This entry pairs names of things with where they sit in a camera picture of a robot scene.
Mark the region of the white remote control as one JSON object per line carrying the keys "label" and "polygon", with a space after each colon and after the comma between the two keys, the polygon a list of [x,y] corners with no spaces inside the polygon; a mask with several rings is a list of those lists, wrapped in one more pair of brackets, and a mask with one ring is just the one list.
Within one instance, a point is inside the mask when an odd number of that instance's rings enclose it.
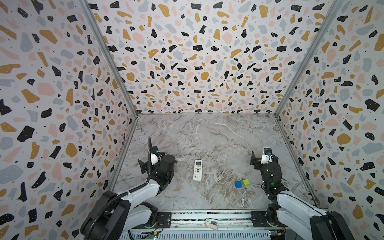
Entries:
{"label": "white remote control", "polygon": [[203,170],[203,161],[195,160],[194,173],[193,173],[193,180],[194,181],[201,181],[202,180],[202,175],[203,175],[202,170]]}

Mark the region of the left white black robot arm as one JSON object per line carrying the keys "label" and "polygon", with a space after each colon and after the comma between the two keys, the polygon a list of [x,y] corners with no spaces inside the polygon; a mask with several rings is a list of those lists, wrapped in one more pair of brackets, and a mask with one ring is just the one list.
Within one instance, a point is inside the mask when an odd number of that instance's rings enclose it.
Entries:
{"label": "left white black robot arm", "polygon": [[162,193],[174,177],[178,161],[163,152],[149,154],[149,160],[138,160],[147,179],[141,185],[121,193],[107,191],[99,198],[81,226],[85,240],[117,240],[121,234],[143,225],[156,223],[158,209],[147,199]]}

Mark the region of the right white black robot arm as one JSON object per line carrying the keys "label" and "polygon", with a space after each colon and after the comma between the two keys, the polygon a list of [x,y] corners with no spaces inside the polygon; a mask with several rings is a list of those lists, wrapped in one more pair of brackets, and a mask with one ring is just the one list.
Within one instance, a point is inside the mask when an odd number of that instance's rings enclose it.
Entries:
{"label": "right white black robot arm", "polygon": [[279,158],[271,148],[263,148],[260,158],[252,152],[250,165],[261,172],[262,190],[272,201],[266,211],[266,221],[270,226],[287,226],[304,240],[354,239],[342,215],[317,208],[284,186]]}

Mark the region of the green cube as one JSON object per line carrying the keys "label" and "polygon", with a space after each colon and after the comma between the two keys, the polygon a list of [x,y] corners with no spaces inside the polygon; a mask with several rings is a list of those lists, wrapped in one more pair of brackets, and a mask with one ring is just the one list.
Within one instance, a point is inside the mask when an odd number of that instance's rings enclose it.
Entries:
{"label": "green cube", "polygon": [[250,185],[250,181],[248,179],[242,180],[242,183],[243,183],[243,186],[249,186]]}

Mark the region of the blue cube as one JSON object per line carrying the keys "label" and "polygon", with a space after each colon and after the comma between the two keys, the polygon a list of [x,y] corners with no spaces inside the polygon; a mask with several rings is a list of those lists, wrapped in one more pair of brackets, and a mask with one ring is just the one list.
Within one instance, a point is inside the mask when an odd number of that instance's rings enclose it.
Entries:
{"label": "blue cube", "polygon": [[242,186],[243,186],[243,185],[242,185],[242,182],[241,182],[241,181],[236,181],[236,182],[235,182],[235,188],[236,188],[236,189],[240,189],[240,188],[242,188]]}

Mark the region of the pink white tag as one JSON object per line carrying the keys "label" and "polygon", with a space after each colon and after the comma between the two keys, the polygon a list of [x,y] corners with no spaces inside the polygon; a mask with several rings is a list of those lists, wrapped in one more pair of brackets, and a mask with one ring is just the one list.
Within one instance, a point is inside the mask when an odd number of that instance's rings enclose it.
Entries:
{"label": "pink white tag", "polygon": [[210,228],[210,229],[212,229],[212,230],[217,231],[218,228],[219,228],[219,227],[218,227],[218,220],[207,218],[207,219],[205,220],[205,226],[206,226],[207,228]]}

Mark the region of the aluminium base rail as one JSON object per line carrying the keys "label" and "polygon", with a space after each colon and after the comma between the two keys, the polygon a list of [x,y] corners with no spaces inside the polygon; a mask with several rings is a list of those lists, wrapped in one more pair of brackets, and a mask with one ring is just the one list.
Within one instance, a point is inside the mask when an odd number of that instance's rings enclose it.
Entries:
{"label": "aluminium base rail", "polygon": [[[133,210],[115,208],[113,212],[104,211],[98,217],[92,212],[90,218],[82,226],[82,234],[86,240],[117,240],[131,229],[141,226],[152,228],[154,232],[161,232],[172,227],[174,218],[172,212],[159,212],[154,206],[144,203]],[[179,220],[187,225],[197,223],[206,228],[218,231],[220,226],[236,226],[244,221],[245,213],[240,211],[229,212],[192,212],[179,213]],[[268,208],[265,211],[247,212],[248,221],[255,228],[277,228],[286,226],[305,240],[341,240],[341,219],[336,212],[328,213],[320,209],[301,208],[290,211],[287,208]]]}

